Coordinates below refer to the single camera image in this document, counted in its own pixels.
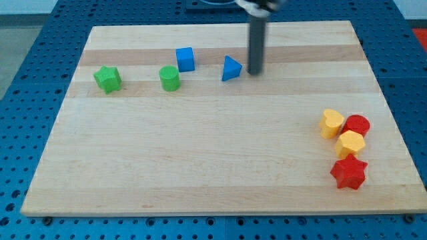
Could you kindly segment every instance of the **triangular block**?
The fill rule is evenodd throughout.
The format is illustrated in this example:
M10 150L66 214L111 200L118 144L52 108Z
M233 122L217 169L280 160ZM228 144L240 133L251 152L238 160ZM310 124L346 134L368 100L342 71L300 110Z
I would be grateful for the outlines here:
M242 70L242 64L232 59L230 56L226 56L224 59L224 71L222 73L222 81L227 81L235 77L240 76Z

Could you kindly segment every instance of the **blue pegboard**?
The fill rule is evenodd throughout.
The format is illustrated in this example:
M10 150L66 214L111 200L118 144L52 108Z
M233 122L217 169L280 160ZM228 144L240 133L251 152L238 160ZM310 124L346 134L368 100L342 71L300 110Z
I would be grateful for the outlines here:
M350 20L427 183L426 53L391 0L290 1L272 21ZM427 239L427 215L54 218L19 213L94 25L241 23L183 1L59 0L0 102L0 239Z

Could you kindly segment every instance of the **blue block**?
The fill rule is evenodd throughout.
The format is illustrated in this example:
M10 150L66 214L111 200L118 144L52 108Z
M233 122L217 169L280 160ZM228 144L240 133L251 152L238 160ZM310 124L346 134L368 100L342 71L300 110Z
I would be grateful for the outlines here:
M194 55L191 47L176 49L176 61L179 72L194 71Z
M235 77L239 77L241 70L242 64L238 63L230 56L226 56L224 60L224 71L222 73L222 81L227 81Z

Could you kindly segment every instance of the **wood grain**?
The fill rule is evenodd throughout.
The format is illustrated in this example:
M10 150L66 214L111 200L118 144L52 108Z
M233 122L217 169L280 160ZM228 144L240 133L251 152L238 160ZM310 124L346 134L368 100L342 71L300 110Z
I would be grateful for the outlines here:
M348 21L271 23L265 73L222 83L246 62L247 25L94 27L21 212L28 216L420 213L427 193ZM196 71L161 89L174 49ZM117 65L121 91L93 80ZM367 180L336 189L326 108L371 123Z

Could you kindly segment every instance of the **yellow heart block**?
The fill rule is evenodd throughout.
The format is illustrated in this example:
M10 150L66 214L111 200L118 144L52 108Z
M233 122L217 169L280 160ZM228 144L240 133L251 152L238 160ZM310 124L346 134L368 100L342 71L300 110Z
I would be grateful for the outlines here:
M323 111L322 119L319 122L319 126L322 129L320 135L325 139L335 137L340 131L343 123L344 116L341 113L333 109L325 109Z
M345 159L349 154L357 157L364 147L365 140L362 134L349 130L338 137L335 152L339 159Z

